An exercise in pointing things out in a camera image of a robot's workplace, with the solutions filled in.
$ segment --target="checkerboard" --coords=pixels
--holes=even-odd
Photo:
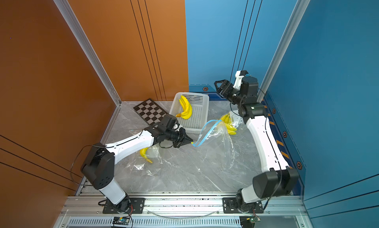
[[[150,126],[160,122],[164,115],[168,114],[152,99],[147,99],[144,102],[136,105],[133,109],[147,122]]]

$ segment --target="aluminum frame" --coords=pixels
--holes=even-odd
[[[105,71],[95,50],[89,42],[87,35],[85,34],[82,26],[80,25],[77,17],[75,16],[75,13],[73,12],[69,2],[67,0],[54,0],[54,3],[58,7],[65,21],[67,22],[67,25],[71,29],[79,45],[82,47],[88,60],[92,64],[92,67],[95,69],[97,75],[104,84],[104,87],[107,89],[109,95],[111,96],[113,102],[116,104],[116,106],[119,106],[121,104],[121,98],[118,95],[116,89],[114,88],[111,80],[109,79],[107,72]]]
[[[303,17],[309,2],[310,0],[297,0],[295,8],[293,9],[291,17],[283,32],[282,38],[280,39],[278,48],[276,49],[275,54],[271,60],[270,66],[268,67],[268,70],[266,72],[266,75],[263,78],[260,87],[261,91],[258,94],[258,102],[261,102],[263,100],[263,97],[265,96],[267,89],[270,86],[270,83],[276,73],[276,70],[278,69],[279,64],[282,61],[282,58],[292,40],[292,37],[295,34],[297,27],[299,26],[301,18]]]
[[[141,224],[137,223],[134,227],[241,227],[239,221],[233,222],[232,220],[239,219],[239,216],[243,214],[224,214],[222,212],[222,198],[234,197],[234,193],[219,193],[218,195],[188,195],[188,193],[152,195],[150,193],[136,193],[130,197],[145,198],[143,213],[134,214],[133,219],[135,221],[145,220],[146,223],[145,221]],[[103,196],[68,197],[54,228],[71,227],[71,225],[74,227],[110,227],[108,223],[100,220],[113,219],[117,215],[102,214],[103,208],[97,203],[103,199]],[[266,211],[263,214],[259,214],[259,216],[294,216],[300,228],[313,228],[300,196],[271,198]],[[178,221],[169,217],[182,217],[183,220]],[[85,220],[85,222],[76,222],[80,219]],[[210,223],[196,223],[196,220],[212,221]]]

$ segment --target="vent grille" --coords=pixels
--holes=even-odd
[[[75,227],[110,227],[112,226],[113,216],[106,217],[71,217],[67,223],[67,228]],[[207,218],[188,218],[170,219],[161,217],[134,217],[133,227],[135,228],[158,228],[158,227],[241,227],[238,216],[230,217],[207,217]]]
[[[71,217],[68,226],[105,226],[109,227],[112,224],[113,217]]]
[[[144,219],[133,219],[134,224],[138,227],[145,226],[214,226],[214,225],[239,225],[239,219],[234,217],[231,218],[189,218],[189,219],[165,219],[165,218],[144,218]]]

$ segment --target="blue wall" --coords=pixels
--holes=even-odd
[[[263,0],[257,19],[261,1],[254,5],[254,0],[249,0],[246,8],[247,0],[185,0],[190,90],[196,89],[191,88],[194,85],[214,86],[217,80],[229,80],[235,56],[234,74],[238,65],[242,70],[246,59],[244,70],[262,82],[297,0]]]
[[[377,227],[378,1],[311,0],[269,87],[315,228]]]

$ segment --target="banana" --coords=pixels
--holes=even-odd
[[[224,121],[224,122],[225,122],[225,118],[226,118],[226,116],[227,116],[227,114],[226,114],[226,115],[224,115],[224,116],[222,116],[222,117],[220,118],[220,120],[222,120],[222,121]]]
[[[147,162],[150,162],[150,163],[153,163],[149,158],[147,158],[146,156],[146,151],[147,151],[148,147],[145,147],[143,149],[140,150],[140,155],[146,159]]]
[[[180,103],[180,105],[182,106],[182,108],[183,108],[183,112],[184,112],[184,109],[186,108],[186,106],[185,106],[185,104],[184,104],[182,98],[179,99],[179,103]],[[182,113],[178,113],[178,114],[176,115],[176,117],[181,117],[181,116],[182,116]]]
[[[189,119],[192,116],[192,106],[188,102],[187,98],[180,96],[180,105],[183,108],[183,112],[176,115],[176,117],[182,117],[183,119]]]
[[[237,129],[230,125],[230,123],[226,123],[226,128],[231,131],[237,131]]]
[[[189,119],[192,116],[192,106],[189,105],[189,108],[190,108],[190,110],[189,110],[188,114],[186,114],[185,116],[182,116],[182,118],[185,120]]]
[[[237,134],[235,131],[232,131],[232,130],[229,130],[229,129],[228,129],[228,133],[229,133],[230,135],[236,135],[236,134]]]

